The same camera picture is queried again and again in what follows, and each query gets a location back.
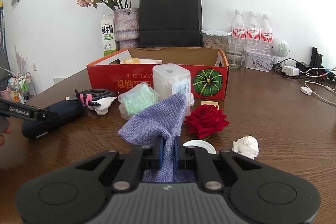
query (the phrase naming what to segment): plastic bag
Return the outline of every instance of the plastic bag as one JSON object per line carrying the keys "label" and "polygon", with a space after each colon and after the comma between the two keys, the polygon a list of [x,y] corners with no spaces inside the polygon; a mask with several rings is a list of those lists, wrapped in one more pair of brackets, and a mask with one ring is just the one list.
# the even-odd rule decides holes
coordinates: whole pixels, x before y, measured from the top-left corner
{"label": "plastic bag", "polygon": [[121,116],[129,120],[135,114],[144,110],[159,101],[158,93],[148,86],[148,83],[141,82],[134,88],[118,97],[119,111]]}

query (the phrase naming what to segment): brown tabletop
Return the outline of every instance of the brown tabletop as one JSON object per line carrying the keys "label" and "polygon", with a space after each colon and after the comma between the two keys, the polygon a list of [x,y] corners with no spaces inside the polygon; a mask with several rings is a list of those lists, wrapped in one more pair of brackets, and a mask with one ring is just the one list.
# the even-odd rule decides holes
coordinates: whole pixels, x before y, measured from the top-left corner
{"label": "brown tabletop", "polygon": [[[314,223],[334,224],[336,219],[336,107],[300,92],[302,82],[250,69],[230,71],[228,91],[220,107],[230,124],[213,134],[208,142],[217,150],[232,148],[232,142],[252,135],[259,142],[265,164],[299,175],[319,190],[322,202]],[[30,101],[46,107],[90,88],[83,70],[54,85]],[[335,96],[318,88],[328,100]],[[196,100],[195,107],[201,103]],[[14,206],[21,184],[110,148],[127,153],[131,145],[118,136],[126,122],[118,102],[107,115],[87,111],[82,117],[39,140],[30,141],[21,133],[22,121],[10,118],[13,129],[0,147],[0,224],[22,223]],[[182,139],[192,139],[185,126]]]}

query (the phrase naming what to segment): white round speaker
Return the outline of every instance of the white round speaker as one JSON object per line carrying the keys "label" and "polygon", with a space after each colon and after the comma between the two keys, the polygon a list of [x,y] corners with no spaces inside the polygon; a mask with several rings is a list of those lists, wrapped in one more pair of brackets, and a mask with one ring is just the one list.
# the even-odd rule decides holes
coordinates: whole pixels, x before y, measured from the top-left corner
{"label": "white round speaker", "polygon": [[281,38],[275,38],[273,40],[272,50],[274,55],[279,57],[286,57],[289,54],[289,45],[285,40]]}

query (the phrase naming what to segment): green pumpkin illustration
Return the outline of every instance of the green pumpkin illustration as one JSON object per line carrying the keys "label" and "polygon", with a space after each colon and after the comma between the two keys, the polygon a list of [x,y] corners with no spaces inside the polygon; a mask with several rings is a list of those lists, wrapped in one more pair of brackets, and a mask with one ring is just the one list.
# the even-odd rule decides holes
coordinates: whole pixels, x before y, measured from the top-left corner
{"label": "green pumpkin illustration", "polygon": [[223,86],[223,76],[214,69],[200,70],[193,78],[193,86],[203,97],[214,96]]}

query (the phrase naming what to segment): crumpled white paper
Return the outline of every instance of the crumpled white paper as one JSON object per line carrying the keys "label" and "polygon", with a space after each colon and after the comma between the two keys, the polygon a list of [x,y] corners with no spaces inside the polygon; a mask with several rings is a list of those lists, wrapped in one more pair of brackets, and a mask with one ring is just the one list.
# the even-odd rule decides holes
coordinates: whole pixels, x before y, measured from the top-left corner
{"label": "crumpled white paper", "polygon": [[254,160],[259,155],[258,141],[252,136],[243,137],[233,142],[232,151]]}
{"label": "crumpled white paper", "polygon": [[88,106],[89,109],[95,110],[98,115],[103,116],[109,111],[109,107],[112,105],[113,101],[117,97],[108,97],[97,100],[97,103],[100,103],[101,106]]}

